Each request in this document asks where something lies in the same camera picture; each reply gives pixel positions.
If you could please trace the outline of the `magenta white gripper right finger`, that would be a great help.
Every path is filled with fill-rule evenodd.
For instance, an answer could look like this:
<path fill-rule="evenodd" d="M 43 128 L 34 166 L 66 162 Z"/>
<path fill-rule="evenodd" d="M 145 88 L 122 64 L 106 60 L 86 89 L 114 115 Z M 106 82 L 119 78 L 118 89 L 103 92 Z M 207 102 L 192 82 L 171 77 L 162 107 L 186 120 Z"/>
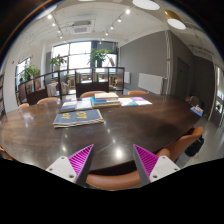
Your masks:
<path fill-rule="evenodd" d="M 147 185 L 180 170 L 170 159 L 170 152 L 166 148 L 154 154 L 143 147 L 133 145 L 133 156 L 142 185 Z"/>

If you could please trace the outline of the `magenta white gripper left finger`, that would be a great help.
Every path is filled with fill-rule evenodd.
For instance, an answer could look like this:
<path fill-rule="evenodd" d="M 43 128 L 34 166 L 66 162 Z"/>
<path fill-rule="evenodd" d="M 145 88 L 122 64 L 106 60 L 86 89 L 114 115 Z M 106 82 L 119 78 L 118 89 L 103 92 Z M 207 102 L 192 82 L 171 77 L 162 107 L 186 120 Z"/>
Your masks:
<path fill-rule="evenodd" d="M 93 155 L 93 144 L 91 144 L 69 157 L 60 156 L 47 168 L 47 171 L 79 186 L 84 186 Z"/>

